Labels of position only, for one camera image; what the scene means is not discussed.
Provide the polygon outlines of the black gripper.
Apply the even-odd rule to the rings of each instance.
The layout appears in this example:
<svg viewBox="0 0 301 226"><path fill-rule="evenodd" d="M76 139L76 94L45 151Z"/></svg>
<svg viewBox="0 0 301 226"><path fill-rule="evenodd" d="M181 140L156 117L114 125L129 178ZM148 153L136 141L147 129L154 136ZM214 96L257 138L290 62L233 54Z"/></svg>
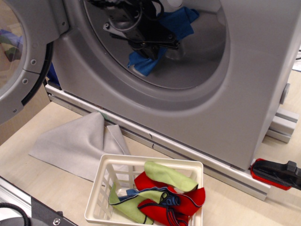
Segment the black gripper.
<svg viewBox="0 0 301 226"><path fill-rule="evenodd" d="M160 24L164 6L159 0L105 0L108 22L103 26L112 38L130 42L144 58L158 59L160 47L178 49L176 35Z"/></svg>

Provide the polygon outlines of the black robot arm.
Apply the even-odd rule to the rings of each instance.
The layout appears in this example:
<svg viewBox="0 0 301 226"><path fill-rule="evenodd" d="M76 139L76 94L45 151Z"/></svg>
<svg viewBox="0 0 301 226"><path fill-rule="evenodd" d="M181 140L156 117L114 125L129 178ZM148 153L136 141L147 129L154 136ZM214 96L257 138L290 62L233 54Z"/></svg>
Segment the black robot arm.
<svg viewBox="0 0 301 226"><path fill-rule="evenodd" d="M115 39L126 40L133 51L157 60L160 48L177 50L174 32L160 23L164 6L159 0L90 0L108 17L103 29Z"/></svg>

